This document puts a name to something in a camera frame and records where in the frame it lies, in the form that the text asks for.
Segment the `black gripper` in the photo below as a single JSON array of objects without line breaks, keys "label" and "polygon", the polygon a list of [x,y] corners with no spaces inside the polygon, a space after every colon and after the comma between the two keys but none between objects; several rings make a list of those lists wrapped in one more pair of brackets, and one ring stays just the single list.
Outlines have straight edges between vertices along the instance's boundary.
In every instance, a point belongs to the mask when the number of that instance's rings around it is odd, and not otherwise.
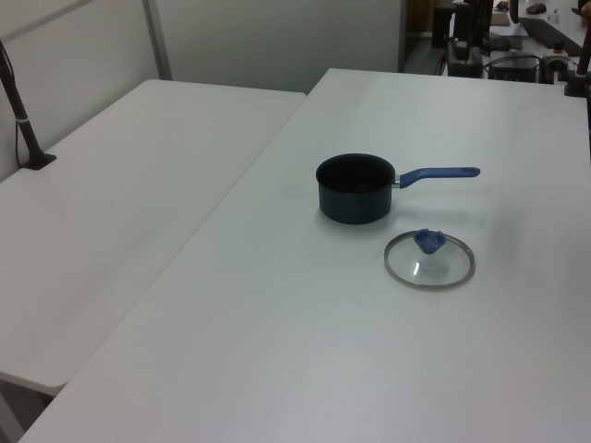
[{"label": "black gripper", "polygon": [[469,3],[456,3],[455,4],[455,19],[454,19],[454,44],[459,46],[462,42],[466,46],[471,44],[471,19],[472,19],[472,6]]}]

